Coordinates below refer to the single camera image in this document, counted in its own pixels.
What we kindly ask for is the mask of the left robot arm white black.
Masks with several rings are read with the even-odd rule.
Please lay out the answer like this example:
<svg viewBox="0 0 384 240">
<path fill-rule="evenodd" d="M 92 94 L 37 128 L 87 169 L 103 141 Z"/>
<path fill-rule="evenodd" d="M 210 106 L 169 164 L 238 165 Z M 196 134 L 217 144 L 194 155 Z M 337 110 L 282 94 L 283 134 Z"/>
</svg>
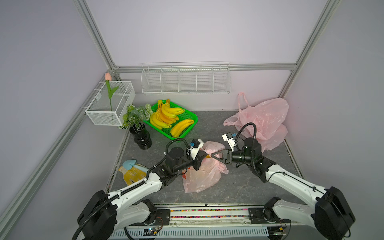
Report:
<svg viewBox="0 0 384 240">
<path fill-rule="evenodd" d="M 86 240 L 107 240 L 114 231 L 131 224 L 154 222 L 157 209 L 146 196 L 168 186 L 189 167 L 198 169 L 207 155 L 200 149 L 173 148 L 138 182 L 108 194 L 96 192 L 79 215 L 72 238 L 83 234 Z"/>
</svg>

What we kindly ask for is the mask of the printed pink plastic bag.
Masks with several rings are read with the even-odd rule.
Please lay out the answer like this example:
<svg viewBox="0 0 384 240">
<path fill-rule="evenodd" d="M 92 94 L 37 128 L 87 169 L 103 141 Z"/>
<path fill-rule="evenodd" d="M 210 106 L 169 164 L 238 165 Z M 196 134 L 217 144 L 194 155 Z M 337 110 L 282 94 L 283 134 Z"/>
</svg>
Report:
<svg viewBox="0 0 384 240">
<path fill-rule="evenodd" d="M 212 153 L 224 150 L 225 146 L 218 142 L 207 141 L 201 147 L 201 150 L 208 155 L 203 159 L 200 168 L 196 171 L 190 167 L 183 175 L 183 186 L 185 193 L 202 192 L 221 179 L 221 175 L 227 175 L 229 170 L 224 163 L 211 157 Z"/>
</svg>

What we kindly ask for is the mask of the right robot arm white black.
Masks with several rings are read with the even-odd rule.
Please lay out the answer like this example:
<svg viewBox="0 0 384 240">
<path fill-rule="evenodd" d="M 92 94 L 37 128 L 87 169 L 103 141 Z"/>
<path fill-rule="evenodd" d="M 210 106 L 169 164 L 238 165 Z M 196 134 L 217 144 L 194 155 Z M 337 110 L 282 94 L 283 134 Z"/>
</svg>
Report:
<svg viewBox="0 0 384 240">
<path fill-rule="evenodd" d="M 230 149 L 214 152 L 211 157 L 224 164 L 247 165 L 262 182 L 275 184 L 303 201 L 296 204 L 278 197 L 271 198 L 263 210 L 253 216 L 254 219 L 269 223 L 279 220 L 298 222 L 315 228 L 328 240 L 351 236 L 351 226 L 356 218 L 339 189 L 315 185 L 290 173 L 263 156 L 261 145 L 252 138 L 245 139 L 242 148 L 234 139 L 228 142 Z"/>
</svg>

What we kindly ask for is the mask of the plain pink plastic bag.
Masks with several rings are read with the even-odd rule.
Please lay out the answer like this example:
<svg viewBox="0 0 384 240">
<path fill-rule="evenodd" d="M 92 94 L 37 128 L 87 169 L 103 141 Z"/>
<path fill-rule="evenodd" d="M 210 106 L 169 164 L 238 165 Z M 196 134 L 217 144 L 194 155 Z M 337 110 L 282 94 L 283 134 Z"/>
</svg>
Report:
<svg viewBox="0 0 384 240">
<path fill-rule="evenodd" d="M 238 131 L 247 124 L 256 125 L 256 140 L 262 146 L 262 152 L 278 147 L 288 134 L 283 122 L 289 110 L 289 104 L 282 98 L 264 101 L 256 106 L 249 105 L 243 92 L 238 94 L 239 111 L 224 120 L 224 126 L 234 126 Z"/>
</svg>

